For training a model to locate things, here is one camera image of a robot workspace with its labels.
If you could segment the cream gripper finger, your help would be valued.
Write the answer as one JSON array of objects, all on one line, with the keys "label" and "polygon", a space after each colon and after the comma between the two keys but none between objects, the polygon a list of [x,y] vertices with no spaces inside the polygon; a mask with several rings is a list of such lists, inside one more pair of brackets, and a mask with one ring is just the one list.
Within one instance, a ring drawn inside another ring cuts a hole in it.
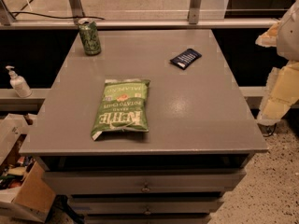
[{"label": "cream gripper finger", "polygon": [[258,36],[255,44],[265,48],[275,47],[277,45],[278,27],[279,22],[273,24],[266,32]]},{"label": "cream gripper finger", "polygon": [[288,61],[281,69],[274,67],[266,81],[265,95],[257,122],[263,126],[278,123],[292,105],[299,101],[299,62]]}]

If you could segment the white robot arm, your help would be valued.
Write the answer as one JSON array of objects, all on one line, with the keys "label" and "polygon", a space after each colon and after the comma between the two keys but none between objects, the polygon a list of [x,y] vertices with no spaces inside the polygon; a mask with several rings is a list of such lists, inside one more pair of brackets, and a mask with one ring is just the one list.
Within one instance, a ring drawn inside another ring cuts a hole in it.
[{"label": "white robot arm", "polygon": [[269,73],[259,107],[257,122],[272,126],[299,100],[299,0],[280,21],[259,35],[255,43],[275,47],[278,56],[288,60],[285,66],[273,68]]}]

